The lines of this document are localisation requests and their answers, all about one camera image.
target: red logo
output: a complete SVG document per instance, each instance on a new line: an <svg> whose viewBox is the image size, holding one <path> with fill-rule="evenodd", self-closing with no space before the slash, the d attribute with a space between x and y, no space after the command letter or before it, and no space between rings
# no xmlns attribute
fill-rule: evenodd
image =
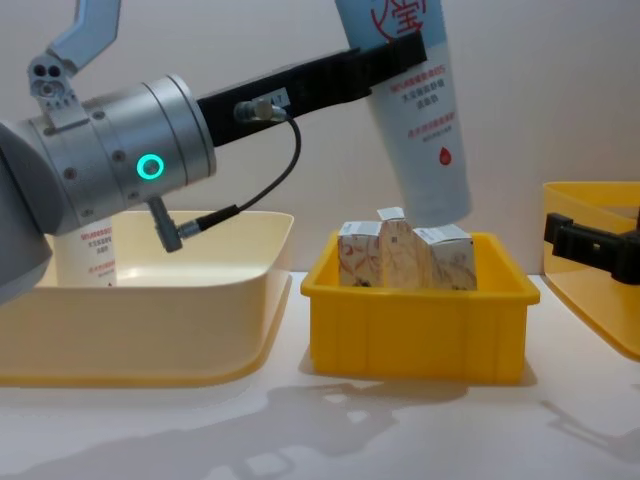
<svg viewBox="0 0 640 480"><path fill-rule="evenodd" d="M371 18L378 31L388 41L422 29L419 16L427 13L427 0L384 0L384 10L378 16L371 9Z"/></svg>
<svg viewBox="0 0 640 480"><path fill-rule="evenodd" d="M451 165L452 161L453 157L451 156L451 152L445 147L442 147L442 150L440 150L440 163L446 167Z"/></svg>

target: yellow plastic bin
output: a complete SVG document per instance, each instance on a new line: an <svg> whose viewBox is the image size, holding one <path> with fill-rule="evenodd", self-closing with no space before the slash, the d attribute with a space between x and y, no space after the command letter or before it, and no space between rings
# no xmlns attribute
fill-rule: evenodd
<svg viewBox="0 0 640 480"><path fill-rule="evenodd" d="M640 182L565 182L544 187L545 215L621 234L637 226ZM609 272L554 257L544 244L544 272L555 293L622 354L640 361L640 286L624 285Z"/></svg>
<svg viewBox="0 0 640 480"><path fill-rule="evenodd" d="M334 234L302 283L311 361L330 375L514 384L540 293L498 239L473 235L478 291L341 287Z"/></svg>

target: yellow tray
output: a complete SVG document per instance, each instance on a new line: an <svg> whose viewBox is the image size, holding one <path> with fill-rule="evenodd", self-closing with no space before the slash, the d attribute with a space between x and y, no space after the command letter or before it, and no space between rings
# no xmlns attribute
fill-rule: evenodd
<svg viewBox="0 0 640 480"><path fill-rule="evenodd" d="M336 236L302 284L323 374L514 384L540 293L493 235L473 235L478 291L340 287Z"/></svg>
<svg viewBox="0 0 640 480"><path fill-rule="evenodd" d="M251 373L286 302L292 224L243 213L167 254L148 212L113 217L118 287L60 288L52 262L0 308L0 384L200 386Z"/></svg>
<svg viewBox="0 0 640 480"><path fill-rule="evenodd" d="M544 187L545 215L559 213L575 223L612 233L636 227L640 182L550 183ZM640 287L611 274L552 255L544 245L544 272L554 292L618 351L640 360Z"/></svg>

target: cream plastic tray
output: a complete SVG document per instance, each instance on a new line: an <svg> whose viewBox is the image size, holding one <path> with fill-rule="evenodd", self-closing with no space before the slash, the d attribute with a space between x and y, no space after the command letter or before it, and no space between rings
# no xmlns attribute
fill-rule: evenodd
<svg viewBox="0 0 640 480"><path fill-rule="evenodd" d="M148 212L115 216L117 288L58 287L52 261L0 308L0 384L200 386L256 370L288 295L292 225L243 213L167 254Z"/></svg>

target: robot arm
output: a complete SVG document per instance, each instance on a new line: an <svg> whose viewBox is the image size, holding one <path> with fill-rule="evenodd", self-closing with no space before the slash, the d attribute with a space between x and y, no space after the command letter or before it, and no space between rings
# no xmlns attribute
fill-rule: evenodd
<svg viewBox="0 0 640 480"><path fill-rule="evenodd" d="M43 115L0 123L0 305L44 274L51 256L44 234L68 233L140 203L149 205L167 251L181 248L183 239L240 211L233 206L176 226L162 201L215 174L214 145L366 97L373 85L426 60L416 33L199 100L167 76L81 102L70 79L115 40L119 11L120 0L79 0L71 29L29 66Z"/></svg>

